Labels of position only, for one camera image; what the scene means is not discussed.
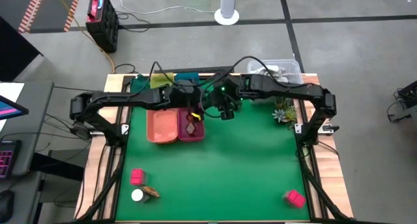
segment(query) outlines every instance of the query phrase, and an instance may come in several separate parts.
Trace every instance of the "black table leg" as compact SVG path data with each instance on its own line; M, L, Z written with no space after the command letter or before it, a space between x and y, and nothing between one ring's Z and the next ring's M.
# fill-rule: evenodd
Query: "black table leg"
M82 181L84 176L84 168L39 153L33 154L31 170L77 181Z

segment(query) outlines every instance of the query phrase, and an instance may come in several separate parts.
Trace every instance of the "computer monitor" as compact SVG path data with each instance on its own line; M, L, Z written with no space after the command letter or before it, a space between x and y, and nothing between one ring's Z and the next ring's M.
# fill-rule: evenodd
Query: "computer monitor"
M0 120L26 115L29 110L0 96Z

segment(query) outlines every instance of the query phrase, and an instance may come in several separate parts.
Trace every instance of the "wooden table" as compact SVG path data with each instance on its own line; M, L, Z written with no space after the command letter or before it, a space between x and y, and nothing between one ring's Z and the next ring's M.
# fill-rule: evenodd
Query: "wooden table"
M211 74L201 74L201 76L209 76L209 75ZM106 81L106 86L104 87L104 91L120 92L122 90L123 79L125 76L135 76L135 74L109 74L107 81ZM304 83L319 84L319 78L317 74L303 74L303 80L304 80ZM306 106L307 116L308 118L311 118L311 116L314 113L314 107L308 101L305 101L304 104ZM298 112L298 122L302 122L300 108L299 108L297 101L295 101L295 106ZM128 112L127 107L123 108L122 120L121 120L122 123L126 122L127 112ZM99 113L109 122L113 123L116 121L117 107L105 107L101 109ZM334 140L333 140L333 136L320 135L319 141L324 142L333 148L336 148ZM88 207L90 207L90 205L93 203L94 191L96 192L96 197L97 197L97 195L100 193L102 189L104 176L106 173L106 166L108 164L109 151L110 151L109 147L105 147L104 145L105 142L106 142L106 139L104 138L104 136L96 136L93 138L93 141L91 143L89 157L87 160L87 164L85 166L84 198L81 204L82 189L80 189L76 210L78 210L80 205L81 205L81 210L77 217L82 216L85 213L85 211L88 209ZM100 155L103 150L104 150L104 156L102 158L101 163L99 164ZM116 151L116 157L113 163L113 170L115 169L117 165L119 154L120 154L120 150ZM336 206L338 206L339 209L344 214L346 214L349 217L353 217L351 204L347 196L345 181L343 179L343 173L341 171L338 156L334 152L328 150L325 147L320 146L319 144L315 146L315 157L317 158L317 165L319 168L319 173L320 173L320 178L321 178L323 189L327 192L329 197L333 200ZM313 208L315 211L315 216L321 217L317 193L315 192L314 188L311 185L310 185L310 188L311 188L311 196L313 199ZM111 205L113 203L113 193L114 193L114 186L108 193L107 200L106 200L106 207L104 208L103 218L110 217Z

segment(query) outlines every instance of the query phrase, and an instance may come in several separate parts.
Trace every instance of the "rgb keyboard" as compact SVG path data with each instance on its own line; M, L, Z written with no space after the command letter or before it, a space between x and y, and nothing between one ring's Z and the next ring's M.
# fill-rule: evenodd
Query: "rgb keyboard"
M20 140L3 140L0 142L0 179L8 178L22 142Z

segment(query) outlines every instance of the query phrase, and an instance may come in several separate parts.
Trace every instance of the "green table surface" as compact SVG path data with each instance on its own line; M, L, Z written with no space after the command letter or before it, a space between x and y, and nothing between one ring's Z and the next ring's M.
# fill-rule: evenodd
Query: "green table surface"
M294 132L274 122L273 110L244 101L233 120L206 117L204 140L156 145L147 141L146 110L133 108L116 220L308 220L306 205L283 200L289 190L305 191ZM147 173L160 198L132 200L135 168Z

